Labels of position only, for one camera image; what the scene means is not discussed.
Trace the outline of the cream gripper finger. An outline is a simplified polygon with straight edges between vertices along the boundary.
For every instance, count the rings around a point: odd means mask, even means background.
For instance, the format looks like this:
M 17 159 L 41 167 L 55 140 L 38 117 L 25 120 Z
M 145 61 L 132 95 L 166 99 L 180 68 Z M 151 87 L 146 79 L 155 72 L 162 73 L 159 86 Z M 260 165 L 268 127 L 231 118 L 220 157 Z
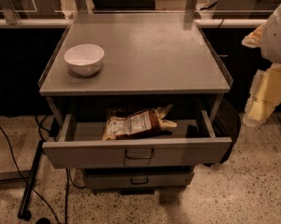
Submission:
M 253 32 L 249 35 L 246 35 L 242 40 L 242 45 L 248 48 L 259 48 L 261 45 L 262 34 L 264 31 L 265 25 L 262 24 L 257 27 Z
M 243 123 L 248 127 L 258 127 L 266 122 L 274 111 L 274 105 L 262 98 L 257 93 L 262 83 L 261 77 L 255 77 L 250 88 L 250 96 L 246 101 Z

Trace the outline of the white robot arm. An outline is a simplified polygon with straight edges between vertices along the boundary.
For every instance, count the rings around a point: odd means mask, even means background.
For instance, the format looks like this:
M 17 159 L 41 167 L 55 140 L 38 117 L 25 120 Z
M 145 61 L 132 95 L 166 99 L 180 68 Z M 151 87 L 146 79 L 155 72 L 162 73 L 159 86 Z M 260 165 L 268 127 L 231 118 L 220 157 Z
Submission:
M 272 63 L 266 71 L 257 71 L 246 101 L 243 123 L 258 127 L 281 104 L 281 4 L 263 25 L 242 40 L 242 44 L 260 48 L 261 56 Z

